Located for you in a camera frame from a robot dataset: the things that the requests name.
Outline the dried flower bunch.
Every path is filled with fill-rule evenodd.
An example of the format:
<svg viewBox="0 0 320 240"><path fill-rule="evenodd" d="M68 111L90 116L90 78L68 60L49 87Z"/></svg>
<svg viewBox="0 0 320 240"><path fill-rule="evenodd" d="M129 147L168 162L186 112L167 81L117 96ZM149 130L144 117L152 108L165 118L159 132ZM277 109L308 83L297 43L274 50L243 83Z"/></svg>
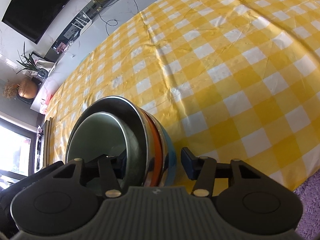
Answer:
<svg viewBox="0 0 320 240"><path fill-rule="evenodd" d="M7 82L3 88L3 97L10 99L16 97L18 94L19 84Z"/></svg>

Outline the blue steel bowl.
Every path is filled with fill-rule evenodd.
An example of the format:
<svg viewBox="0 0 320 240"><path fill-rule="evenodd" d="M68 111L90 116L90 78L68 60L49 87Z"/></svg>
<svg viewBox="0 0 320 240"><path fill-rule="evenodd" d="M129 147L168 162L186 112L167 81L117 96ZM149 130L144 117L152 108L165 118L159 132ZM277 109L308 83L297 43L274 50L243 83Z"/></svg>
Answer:
<svg viewBox="0 0 320 240"><path fill-rule="evenodd" d="M177 171L177 157L174 145L170 136L168 135L167 131L164 127L160 124L162 132L165 137L165 143L167 146L166 155L165 155L165 164L164 164L164 171L163 176L160 182L160 186L172 186L175 181L176 171Z"/></svg>

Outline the copper round vase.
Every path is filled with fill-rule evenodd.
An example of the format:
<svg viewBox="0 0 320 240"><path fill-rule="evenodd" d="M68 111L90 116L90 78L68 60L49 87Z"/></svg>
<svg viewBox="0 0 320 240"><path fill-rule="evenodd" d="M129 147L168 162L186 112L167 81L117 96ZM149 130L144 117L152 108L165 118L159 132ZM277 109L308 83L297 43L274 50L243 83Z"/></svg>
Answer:
<svg viewBox="0 0 320 240"><path fill-rule="evenodd" d="M38 86L30 78L24 78L18 85L18 94L22 98L33 99L38 92Z"/></svg>

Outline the white wifi router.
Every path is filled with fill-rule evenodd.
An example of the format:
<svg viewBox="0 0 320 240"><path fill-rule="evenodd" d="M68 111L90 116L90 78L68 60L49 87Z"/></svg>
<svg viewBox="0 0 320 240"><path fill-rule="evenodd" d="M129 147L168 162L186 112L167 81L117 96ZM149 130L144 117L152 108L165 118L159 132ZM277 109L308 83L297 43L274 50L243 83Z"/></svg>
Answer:
<svg viewBox="0 0 320 240"><path fill-rule="evenodd" d="M71 25L79 29L79 35L81 36L93 23L93 20L83 11L80 12L71 22Z"/></svg>

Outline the purple fuzzy cushion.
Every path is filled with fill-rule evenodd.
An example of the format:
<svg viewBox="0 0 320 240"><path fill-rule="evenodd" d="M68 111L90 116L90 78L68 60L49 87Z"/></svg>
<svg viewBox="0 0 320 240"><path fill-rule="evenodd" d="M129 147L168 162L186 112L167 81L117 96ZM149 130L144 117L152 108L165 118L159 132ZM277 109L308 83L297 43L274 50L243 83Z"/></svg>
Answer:
<svg viewBox="0 0 320 240"><path fill-rule="evenodd" d="M319 235L319 170L296 188L294 193L303 204L303 215L296 232L303 239L314 239Z"/></svg>

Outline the green ceramic bowl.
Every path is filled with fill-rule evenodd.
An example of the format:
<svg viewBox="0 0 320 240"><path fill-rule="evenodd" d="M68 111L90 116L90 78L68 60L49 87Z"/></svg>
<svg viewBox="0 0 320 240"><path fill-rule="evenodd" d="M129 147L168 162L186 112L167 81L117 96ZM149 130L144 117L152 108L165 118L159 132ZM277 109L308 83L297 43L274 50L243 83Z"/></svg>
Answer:
<svg viewBox="0 0 320 240"><path fill-rule="evenodd" d="M118 179L127 191L131 186L144 184L147 166L147 144L139 117L125 121L115 114L97 112L78 120L69 137L66 161L81 158L85 163L103 155L119 157L125 154L124 171Z"/></svg>

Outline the orange steel bowl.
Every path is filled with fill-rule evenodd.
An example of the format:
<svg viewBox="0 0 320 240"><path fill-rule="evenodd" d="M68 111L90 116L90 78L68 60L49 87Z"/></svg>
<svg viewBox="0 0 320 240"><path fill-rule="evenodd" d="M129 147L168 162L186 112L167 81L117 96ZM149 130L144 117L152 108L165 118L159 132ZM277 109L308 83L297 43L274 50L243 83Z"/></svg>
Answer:
<svg viewBox="0 0 320 240"><path fill-rule="evenodd" d="M121 188L158 186L165 168L167 145L161 124L121 96L107 96L90 105L69 136L65 161L85 163L102 156L116 163Z"/></svg>

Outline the yellow checkered tablecloth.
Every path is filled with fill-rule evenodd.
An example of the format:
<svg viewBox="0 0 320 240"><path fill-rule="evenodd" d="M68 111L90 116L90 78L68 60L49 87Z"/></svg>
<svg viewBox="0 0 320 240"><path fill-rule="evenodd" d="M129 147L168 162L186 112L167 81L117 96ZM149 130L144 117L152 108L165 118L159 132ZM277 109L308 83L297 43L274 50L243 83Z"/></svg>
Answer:
<svg viewBox="0 0 320 240"><path fill-rule="evenodd" d="M319 170L319 0L157 0L121 24L51 99L49 161L80 114L127 98L176 151L242 159L294 190Z"/></svg>

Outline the black television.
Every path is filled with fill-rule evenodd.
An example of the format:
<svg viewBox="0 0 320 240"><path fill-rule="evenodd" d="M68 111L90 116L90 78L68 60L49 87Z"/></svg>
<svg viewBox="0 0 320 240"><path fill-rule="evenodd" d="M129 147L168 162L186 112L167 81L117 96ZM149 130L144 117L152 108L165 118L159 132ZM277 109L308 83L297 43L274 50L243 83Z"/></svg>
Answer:
<svg viewBox="0 0 320 240"><path fill-rule="evenodd" d="M2 22L37 44L69 0L11 0Z"/></svg>

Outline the green plant in blue vase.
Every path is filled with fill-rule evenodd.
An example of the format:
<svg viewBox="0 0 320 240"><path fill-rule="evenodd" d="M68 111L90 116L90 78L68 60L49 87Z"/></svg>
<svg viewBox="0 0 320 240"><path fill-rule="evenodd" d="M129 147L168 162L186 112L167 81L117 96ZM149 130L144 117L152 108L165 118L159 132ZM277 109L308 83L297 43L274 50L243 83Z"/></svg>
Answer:
<svg viewBox="0 0 320 240"><path fill-rule="evenodd" d="M23 70L28 70L30 72L36 72L37 76L42 79L46 79L49 75L48 70L43 67L37 66L31 54L28 56L25 54L25 43L23 44L23 54L19 55L19 60L17 62L22 66L22 69L18 71L21 72Z"/></svg>

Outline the pink storage box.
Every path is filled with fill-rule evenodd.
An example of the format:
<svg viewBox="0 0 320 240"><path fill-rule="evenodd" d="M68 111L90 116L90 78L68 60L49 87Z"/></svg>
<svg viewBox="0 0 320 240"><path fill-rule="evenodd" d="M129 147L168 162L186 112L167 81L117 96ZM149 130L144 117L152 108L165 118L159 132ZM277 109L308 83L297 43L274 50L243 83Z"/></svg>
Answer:
<svg viewBox="0 0 320 240"><path fill-rule="evenodd" d="M45 115L47 113L48 105L50 103L51 98L53 97L52 94L47 94L45 99L42 99L41 104L40 104L40 113Z"/></svg>

